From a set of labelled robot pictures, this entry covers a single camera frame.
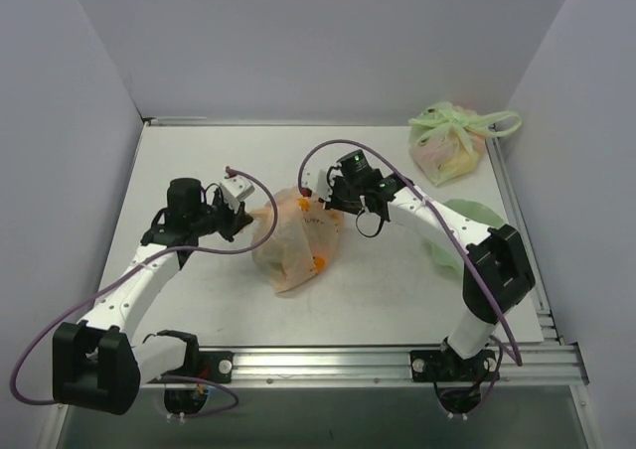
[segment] screw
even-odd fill
[[[232,362],[230,360],[221,360],[219,363],[219,373],[229,374],[232,371]]]
[[[418,358],[416,360],[413,360],[413,363],[411,363],[410,367],[413,368],[413,371],[416,373],[423,373],[424,368],[426,368],[426,363],[422,358]]]
[[[484,370],[488,370],[488,372],[492,373],[497,367],[497,362],[495,362],[494,358],[487,358],[484,360]]]

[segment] white table surface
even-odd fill
[[[294,185],[302,158],[328,139],[355,139],[372,146],[441,202],[474,200],[502,217],[506,214],[488,156],[471,176],[434,188],[411,162],[407,134],[406,127],[147,127],[102,286],[131,260],[151,219],[165,206],[170,180],[195,177],[211,183],[231,165],[277,192]],[[352,149],[328,147],[314,157],[309,169],[327,167]],[[379,166],[371,157],[370,162]],[[247,200],[247,208],[259,208],[265,201],[257,191]],[[219,236],[205,237],[200,244],[238,248],[250,241],[248,227],[232,244]],[[436,266],[421,238],[387,224],[380,236],[369,240],[357,234],[353,217],[347,217],[335,262],[320,276],[279,296],[249,254],[192,255],[157,297],[133,342],[148,333],[174,329],[198,335],[207,346],[431,345],[448,335],[463,308],[460,277]],[[530,297],[508,318],[518,341],[543,340]],[[498,335],[505,340],[501,329]]]

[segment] white panel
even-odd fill
[[[0,31],[0,447],[31,448],[45,411],[9,371],[94,290],[141,122],[77,0],[0,0]],[[50,347],[19,380],[32,397],[51,397]]]
[[[165,207],[170,180],[195,177],[217,181],[226,165],[253,173],[272,191],[293,186],[304,155],[338,137],[360,140],[378,150],[440,201],[480,201],[501,216],[501,196],[489,160],[467,179],[433,188],[407,152],[404,127],[150,127],[146,128],[117,224],[102,284],[119,276],[157,211]],[[311,169],[328,167],[350,152],[332,146],[315,156]],[[247,200],[261,207],[262,192]],[[438,344],[465,308],[461,278],[431,261],[422,239],[387,224],[375,239],[356,232],[347,218],[334,264],[295,291],[275,296],[248,254],[194,254],[168,283],[141,321],[133,342],[148,333],[175,329],[195,333],[205,345],[309,346]],[[202,239],[215,248],[250,243],[252,228],[234,244],[218,235]],[[510,314],[516,337],[542,341],[532,299]],[[504,338],[503,332],[498,335]]]
[[[634,0],[567,0],[511,106],[508,164],[556,324],[578,341],[608,448],[636,441]]]
[[[80,0],[144,116],[405,123],[502,108],[563,0]]]

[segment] green bag handle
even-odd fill
[[[493,131],[488,128],[510,118],[515,118],[515,122],[506,129]],[[421,146],[430,136],[453,130],[471,155],[473,154],[473,145],[466,131],[486,138],[501,138],[517,131],[521,123],[521,116],[514,111],[500,111],[480,116],[476,113],[467,113],[449,101],[435,103],[420,116],[408,121],[408,124],[413,127],[412,131],[421,132],[421,134],[415,133],[415,135],[411,133],[411,145],[416,143]]]

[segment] white wall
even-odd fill
[[[566,0],[510,106],[506,146],[558,328],[608,448],[636,443],[636,4]]]
[[[563,0],[80,0],[144,116],[398,123],[506,105]]]
[[[141,121],[77,0],[0,0],[0,447],[45,409],[8,391],[38,329],[95,289]],[[51,396],[50,340],[19,386]]]

